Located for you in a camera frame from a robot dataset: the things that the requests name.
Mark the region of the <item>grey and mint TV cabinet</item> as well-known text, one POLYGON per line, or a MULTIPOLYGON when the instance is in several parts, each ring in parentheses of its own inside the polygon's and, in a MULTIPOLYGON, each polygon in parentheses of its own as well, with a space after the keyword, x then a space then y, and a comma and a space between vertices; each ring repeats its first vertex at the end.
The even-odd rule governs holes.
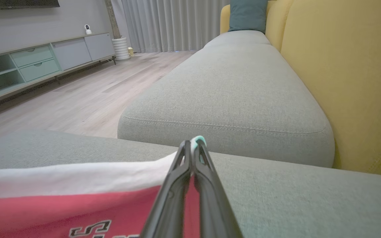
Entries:
POLYGON ((94 33, 0 52, 0 101, 87 66, 115 62, 110 34, 94 33))

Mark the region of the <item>grey pleated curtain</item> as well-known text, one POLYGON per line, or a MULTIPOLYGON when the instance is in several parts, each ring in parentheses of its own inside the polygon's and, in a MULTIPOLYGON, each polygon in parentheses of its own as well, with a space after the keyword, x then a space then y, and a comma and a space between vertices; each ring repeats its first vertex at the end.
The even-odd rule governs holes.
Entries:
POLYGON ((121 0, 128 40, 138 53, 201 50, 220 34, 230 0, 121 0))

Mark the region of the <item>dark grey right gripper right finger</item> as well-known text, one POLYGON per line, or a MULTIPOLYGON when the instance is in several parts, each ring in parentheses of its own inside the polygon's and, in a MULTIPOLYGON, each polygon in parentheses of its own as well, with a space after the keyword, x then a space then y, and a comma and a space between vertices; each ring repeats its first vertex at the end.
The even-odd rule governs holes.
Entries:
POLYGON ((200 238, 244 238, 203 141, 196 142, 192 168, 199 193, 200 238))

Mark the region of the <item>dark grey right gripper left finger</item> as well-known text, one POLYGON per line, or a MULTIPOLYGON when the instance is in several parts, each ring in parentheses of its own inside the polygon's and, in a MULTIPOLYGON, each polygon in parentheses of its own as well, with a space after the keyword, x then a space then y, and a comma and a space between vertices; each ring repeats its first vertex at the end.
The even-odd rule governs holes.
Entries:
POLYGON ((191 178, 191 142, 179 146, 140 233, 141 238, 183 238, 186 194, 191 178))

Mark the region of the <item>teal throw pillow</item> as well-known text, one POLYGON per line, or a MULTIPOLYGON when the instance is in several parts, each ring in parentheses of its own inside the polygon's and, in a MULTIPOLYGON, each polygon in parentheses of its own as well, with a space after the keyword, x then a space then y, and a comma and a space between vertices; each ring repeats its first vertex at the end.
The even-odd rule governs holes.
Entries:
POLYGON ((266 33, 269 0, 231 0, 229 31, 255 30, 266 33))

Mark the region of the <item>indoor tree plant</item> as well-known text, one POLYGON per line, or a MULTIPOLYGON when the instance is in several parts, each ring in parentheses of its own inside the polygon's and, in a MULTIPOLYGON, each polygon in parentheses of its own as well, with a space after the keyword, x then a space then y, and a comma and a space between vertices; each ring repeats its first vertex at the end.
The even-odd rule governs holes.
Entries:
POLYGON ((112 28, 113 38, 114 39, 120 39, 122 36, 121 36, 120 30, 118 28, 118 24, 117 24, 117 21, 115 18, 115 13, 114 13, 114 9, 112 7, 112 2, 111 2, 111 0, 104 0, 104 2, 106 5, 106 8, 107 8, 107 13, 108 13, 111 28, 112 28))

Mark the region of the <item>black wall television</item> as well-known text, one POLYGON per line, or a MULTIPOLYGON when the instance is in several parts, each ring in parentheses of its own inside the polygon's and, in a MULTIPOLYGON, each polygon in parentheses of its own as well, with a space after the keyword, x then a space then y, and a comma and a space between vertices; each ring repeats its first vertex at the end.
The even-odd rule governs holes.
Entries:
POLYGON ((56 8, 59 6, 58 0, 0 0, 0 10, 56 8))

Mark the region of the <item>white ribbed plant pot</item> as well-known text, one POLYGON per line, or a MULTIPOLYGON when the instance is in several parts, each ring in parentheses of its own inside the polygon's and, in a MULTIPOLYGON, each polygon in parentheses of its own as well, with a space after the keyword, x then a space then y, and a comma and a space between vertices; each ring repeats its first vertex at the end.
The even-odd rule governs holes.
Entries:
POLYGON ((126 37, 112 39, 111 41, 114 48, 116 61, 129 60, 131 58, 126 37))

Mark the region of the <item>yellow sofa backrest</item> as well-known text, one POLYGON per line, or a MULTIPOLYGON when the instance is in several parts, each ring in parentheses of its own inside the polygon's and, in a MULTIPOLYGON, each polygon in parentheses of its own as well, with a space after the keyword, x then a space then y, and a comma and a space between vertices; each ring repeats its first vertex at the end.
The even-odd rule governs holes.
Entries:
POLYGON ((271 0, 265 35, 331 125, 331 168, 381 175, 381 0, 271 0))

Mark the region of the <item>red Bulls jersey white sleeves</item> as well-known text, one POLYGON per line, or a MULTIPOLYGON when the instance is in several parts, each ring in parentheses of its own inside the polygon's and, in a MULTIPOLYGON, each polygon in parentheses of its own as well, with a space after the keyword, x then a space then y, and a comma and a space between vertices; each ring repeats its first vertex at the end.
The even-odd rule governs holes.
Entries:
POLYGON ((141 238, 179 145, 0 139, 0 238, 141 238))

